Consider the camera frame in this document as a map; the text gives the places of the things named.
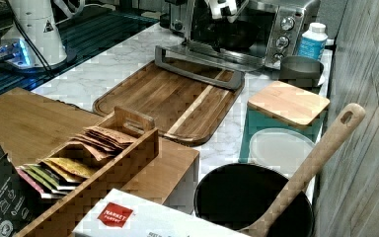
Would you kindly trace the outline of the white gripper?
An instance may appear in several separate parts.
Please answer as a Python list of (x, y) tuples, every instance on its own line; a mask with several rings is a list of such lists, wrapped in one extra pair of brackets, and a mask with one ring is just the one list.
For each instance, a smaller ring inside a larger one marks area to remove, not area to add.
[(214, 20), (235, 16), (242, 9), (244, 0), (204, 0)]

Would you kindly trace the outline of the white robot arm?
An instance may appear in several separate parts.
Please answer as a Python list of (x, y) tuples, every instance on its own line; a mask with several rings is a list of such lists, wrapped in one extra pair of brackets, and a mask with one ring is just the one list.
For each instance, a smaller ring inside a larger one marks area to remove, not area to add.
[(28, 73), (37, 70), (52, 72), (68, 60), (68, 48), (54, 20), (52, 4), (66, 16), (66, 21), (78, 17), (87, 0), (79, 5), (67, 0), (5, 0), (13, 25), (1, 38), (0, 62)]

